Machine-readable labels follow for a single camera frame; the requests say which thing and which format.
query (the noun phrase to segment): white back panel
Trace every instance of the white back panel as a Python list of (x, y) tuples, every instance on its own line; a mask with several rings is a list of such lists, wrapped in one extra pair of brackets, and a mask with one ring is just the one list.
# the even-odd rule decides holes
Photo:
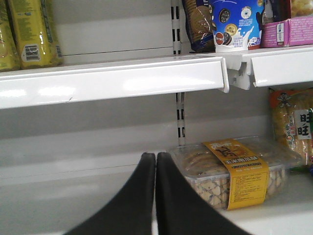
[(64, 55), (169, 47), (169, 0), (55, 0), (54, 18)]

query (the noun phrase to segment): snack bag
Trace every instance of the snack bag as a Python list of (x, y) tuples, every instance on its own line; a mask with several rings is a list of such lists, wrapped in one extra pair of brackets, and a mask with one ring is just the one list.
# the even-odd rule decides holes
[(274, 91), (270, 106), (275, 139), (313, 163), (313, 89)]
[(8, 0), (22, 69), (62, 62), (52, 19), (51, 0)]
[(214, 51), (211, 13), (207, 0), (182, 0), (186, 14), (186, 31), (195, 52)]
[(0, 71), (20, 69), (20, 60), (13, 41), (5, 0), (0, 0)]

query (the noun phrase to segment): black object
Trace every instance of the black object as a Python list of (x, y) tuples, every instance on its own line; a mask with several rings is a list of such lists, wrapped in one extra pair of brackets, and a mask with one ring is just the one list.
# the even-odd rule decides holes
[(169, 153), (157, 156), (156, 215), (159, 235), (249, 235), (198, 196)]
[(119, 193), (99, 212), (65, 235), (151, 234), (155, 167), (155, 155), (142, 154)]

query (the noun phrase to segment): plastic container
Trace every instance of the plastic container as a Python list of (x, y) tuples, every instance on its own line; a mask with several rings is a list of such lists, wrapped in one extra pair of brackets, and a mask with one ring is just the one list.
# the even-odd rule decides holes
[(263, 0), (210, 0), (216, 52), (260, 48)]
[(5, 0), (0, 0), (0, 71), (19, 69), (19, 55), (13, 40)]
[[(288, 169), (302, 164), (301, 156), (288, 148), (259, 137), (236, 139), (261, 157), (269, 166), (266, 199), (282, 190)], [(209, 205), (226, 209), (229, 200), (229, 172), (204, 145), (179, 146), (169, 151), (178, 169), (191, 187)]]
[(62, 63), (51, 0), (8, 0), (22, 69)]

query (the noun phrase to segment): shelf bracket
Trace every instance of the shelf bracket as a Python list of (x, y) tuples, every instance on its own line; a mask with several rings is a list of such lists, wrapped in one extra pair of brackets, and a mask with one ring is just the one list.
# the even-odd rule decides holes
[(227, 69), (228, 81), (231, 85), (249, 90), (251, 86), (250, 75), (247, 74), (247, 65), (246, 63), (241, 63), (239, 70), (230, 70)]

